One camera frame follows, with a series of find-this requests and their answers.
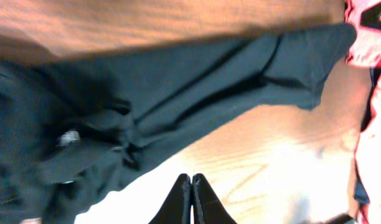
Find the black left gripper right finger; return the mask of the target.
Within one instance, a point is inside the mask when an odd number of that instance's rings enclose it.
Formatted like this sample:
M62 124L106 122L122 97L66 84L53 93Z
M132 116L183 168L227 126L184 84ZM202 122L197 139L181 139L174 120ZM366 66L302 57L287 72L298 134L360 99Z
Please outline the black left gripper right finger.
M237 224L203 174L193 176L192 188L195 224Z

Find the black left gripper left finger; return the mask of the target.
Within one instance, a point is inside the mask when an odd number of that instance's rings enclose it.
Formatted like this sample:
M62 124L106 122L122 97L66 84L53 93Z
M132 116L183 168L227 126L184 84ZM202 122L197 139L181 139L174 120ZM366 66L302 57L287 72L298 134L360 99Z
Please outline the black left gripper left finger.
M189 224L190 217L191 180L187 174L181 174L149 224Z

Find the black t-shirt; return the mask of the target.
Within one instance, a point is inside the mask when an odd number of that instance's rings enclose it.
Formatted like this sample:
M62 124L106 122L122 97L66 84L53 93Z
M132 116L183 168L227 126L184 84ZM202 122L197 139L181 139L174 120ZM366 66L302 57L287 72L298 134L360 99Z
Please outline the black t-shirt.
M321 101L350 24L33 67L0 60L0 223L75 217L260 105Z

